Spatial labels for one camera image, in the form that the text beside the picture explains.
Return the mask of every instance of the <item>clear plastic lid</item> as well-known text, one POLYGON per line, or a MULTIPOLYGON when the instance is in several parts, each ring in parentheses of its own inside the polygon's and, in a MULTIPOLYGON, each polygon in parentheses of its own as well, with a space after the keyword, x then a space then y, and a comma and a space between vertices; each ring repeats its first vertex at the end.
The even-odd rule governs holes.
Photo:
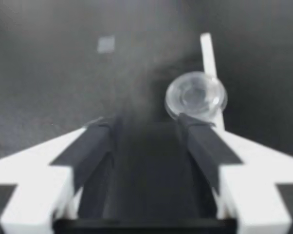
POLYGON ((186 73, 176 78, 168 87, 165 98, 165 107, 173 119, 185 113, 211 121, 219 109, 224 110, 226 103, 223 84, 203 72, 186 73))

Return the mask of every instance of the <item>gray table surface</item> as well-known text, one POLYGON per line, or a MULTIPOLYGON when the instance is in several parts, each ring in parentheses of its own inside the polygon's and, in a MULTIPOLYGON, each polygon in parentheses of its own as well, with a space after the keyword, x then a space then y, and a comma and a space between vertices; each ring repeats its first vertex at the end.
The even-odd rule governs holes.
MULTIPOLYGON (((0 157, 117 112, 135 132, 169 121, 165 90, 202 70, 203 32, 229 96, 226 129, 293 155, 293 0, 0 0, 0 157), (110 35, 115 51, 97 53, 110 35)), ((171 178, 165 163, 135 160, 120 178, 155 183, 143 163, 171 178)), ((163 193, 151 207, 165 204, 163 193)), ((143 216, 139 204, 112 216, 143 216)))

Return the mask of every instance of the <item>white plastic stick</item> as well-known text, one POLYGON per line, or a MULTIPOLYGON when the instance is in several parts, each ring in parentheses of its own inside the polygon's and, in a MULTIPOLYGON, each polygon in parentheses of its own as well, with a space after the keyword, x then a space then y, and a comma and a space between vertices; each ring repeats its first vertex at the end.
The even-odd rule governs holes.
MULTIPOLYGON (((204 72, 210 76, 217 77, 214 49, 210 33, 204 33, 201 35, 201 50, 203 55, 204 72)), ((214 123, 218 128, 224 129, 221 110, 217 113, 214 123)))

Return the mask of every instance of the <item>small white square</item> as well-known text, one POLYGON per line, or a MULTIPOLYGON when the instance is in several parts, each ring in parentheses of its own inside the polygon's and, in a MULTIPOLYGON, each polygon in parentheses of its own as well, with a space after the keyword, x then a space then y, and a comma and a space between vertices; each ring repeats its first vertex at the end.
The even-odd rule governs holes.
POLYGON ((115 50, 115 36, 101 37, 98 41, 97 52, 111 53, 115 50))

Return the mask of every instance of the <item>transparent plastic cup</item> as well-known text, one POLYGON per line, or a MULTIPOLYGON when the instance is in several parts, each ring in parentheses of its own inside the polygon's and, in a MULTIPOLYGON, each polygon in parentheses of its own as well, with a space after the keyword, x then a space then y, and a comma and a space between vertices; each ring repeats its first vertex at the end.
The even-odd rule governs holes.
POLYGON ((173 119, 185 113, 203 121, 212 121, 226 104, 223 84, 203 72, 190 72, 176 78, 168 87, 165 98, 166 110, 173 119))

